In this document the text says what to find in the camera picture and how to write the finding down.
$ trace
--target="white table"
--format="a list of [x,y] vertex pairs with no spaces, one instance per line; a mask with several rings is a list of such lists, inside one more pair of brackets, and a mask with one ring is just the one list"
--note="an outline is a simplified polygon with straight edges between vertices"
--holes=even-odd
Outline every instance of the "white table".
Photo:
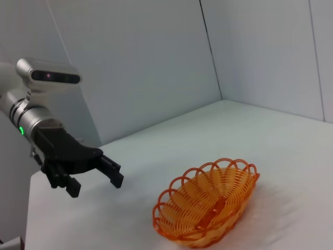
[[172,179],[221,157],[261,174],[242,221],[210,249],[333,248],[333,125],[221,101],[102,147],[125,176],[76,176],[79,198],[31,178],[27,250],[181,249],[158,235],[151,210]]

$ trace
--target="woven plastic basket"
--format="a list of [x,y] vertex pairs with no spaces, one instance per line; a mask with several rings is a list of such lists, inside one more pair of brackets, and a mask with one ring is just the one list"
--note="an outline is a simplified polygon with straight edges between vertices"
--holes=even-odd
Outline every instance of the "woven plastic basket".
[[[219,165],[227,163],[226,168]],[[195,176],[188,174],[195,171]],[[222,158],[191,168],[174,179],[153,208],[153,227],[163,237],[191,248],[223,238],[243,214],[260,174],[254,164]],[[181,182],[179,189],[173,186]]]

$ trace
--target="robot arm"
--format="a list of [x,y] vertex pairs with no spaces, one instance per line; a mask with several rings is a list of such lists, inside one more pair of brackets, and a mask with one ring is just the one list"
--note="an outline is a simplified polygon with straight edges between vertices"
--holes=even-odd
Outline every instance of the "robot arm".
[[81,185],[71,174],[97,169],[120,188],[120,165],[98,148],[81,145],[45,107],[47,94],[77,87],[81,77],[69,65],[33,58],[13,65],[0,63],[0,109],[30,143],[31,156],[41,166],[51,187],[66,187],[78,197]]

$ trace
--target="camera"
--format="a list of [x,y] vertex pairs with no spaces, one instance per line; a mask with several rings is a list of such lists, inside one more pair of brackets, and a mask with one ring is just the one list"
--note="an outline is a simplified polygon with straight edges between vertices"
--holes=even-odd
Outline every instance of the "camera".
[[17,62],[16,72],[34,93],[73,88],[81,82],[81,76],[71,65],[30,57]]

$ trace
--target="white wall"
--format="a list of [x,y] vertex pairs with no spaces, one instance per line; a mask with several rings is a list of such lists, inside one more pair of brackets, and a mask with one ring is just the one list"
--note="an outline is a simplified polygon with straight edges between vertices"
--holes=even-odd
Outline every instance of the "white wall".
[[311,0],[325,120],[333,123],[333,1]]
[[[15,63],[24,56],[67,62],[45,1],[1,0],[0,61]],[[49,108],[75,137],[91,146],[100,145],[80,90],[52,96]],[[0,114],[0,239],[3,241],[25,236],[30,176],[39,169],[29,158],[29,152],[28,142]]]
[[224,99],[324,119],[308,0],[202,5]]
[[103,143],[221,99],[198,1],[49,4]]

